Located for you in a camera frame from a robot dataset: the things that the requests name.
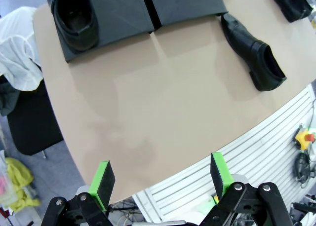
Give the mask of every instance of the yellow-green garment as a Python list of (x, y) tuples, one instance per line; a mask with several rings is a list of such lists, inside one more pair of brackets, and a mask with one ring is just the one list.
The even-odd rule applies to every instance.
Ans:
[(40, 201), (31, 199), (23, 190), (23, 187), (29, 185), (34, 179), (31, 171), (14, 158), (5, 158), (5, 162), (8, 165), (8, 175), (18, 196), (18, 200), (9, 204), (9, 207), (13, 211), (18, 212), (27, 206), (39, 206)]

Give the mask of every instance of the shoe opening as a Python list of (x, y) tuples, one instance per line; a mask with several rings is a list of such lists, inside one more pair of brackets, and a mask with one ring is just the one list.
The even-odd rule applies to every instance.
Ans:
[(272, 54), (270, 46), (266, 47), (263, 57), (264, 57), (265, 63), (267, 64), (267, 67), (269, 67), (272, 74), (281, 78), (285, 78), (284, 73), (282, 72), (281, 68), (278, 66), (278, 63)]
[(74, 32), (79, 32), (91, 21), (89, 0), (58, 0), (57, 10), (65, 25)]

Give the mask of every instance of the shoe heel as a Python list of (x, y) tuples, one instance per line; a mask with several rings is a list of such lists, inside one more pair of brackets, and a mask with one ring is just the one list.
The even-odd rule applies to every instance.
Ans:
[(255, 85), (256, 89), (259, 91), (264, 91), (261, 84), (259, 83), (257, 76), (253, 72), (249, 72), (249, 75), (252, 79), (253, 84)]

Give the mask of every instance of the wooden table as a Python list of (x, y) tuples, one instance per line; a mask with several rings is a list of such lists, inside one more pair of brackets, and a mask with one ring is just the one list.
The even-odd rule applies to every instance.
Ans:
[(255, 89), (214, 16), (166, 26), (67, 64), (48, 5), (34, 15), (50, 100), (89, 184), (102, 160), (115, 176), (111, 202), (164, 180), (234, 140), (316, 77), (316, 36), (288, 23), (273, 0), (224, 0), (272, 48), (287, 81)]

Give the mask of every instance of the black shoe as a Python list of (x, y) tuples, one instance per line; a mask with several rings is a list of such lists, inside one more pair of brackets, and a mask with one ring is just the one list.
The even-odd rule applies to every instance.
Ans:
[(99, 26), (90, 0), (47, 0), (57, 29), (70, 48), (86, 51), (99, 41)]
[(274, 0), (281, 8), (288, 22), (294, 22), (308, 17), (313, 8), (306, 0)]
[(269, 45), (252, 36), (228, 13), (221, 16), (221, 24), (228, 43), (249, 66), (250, 76), (259, 91), (273, 90), (286, 80)]

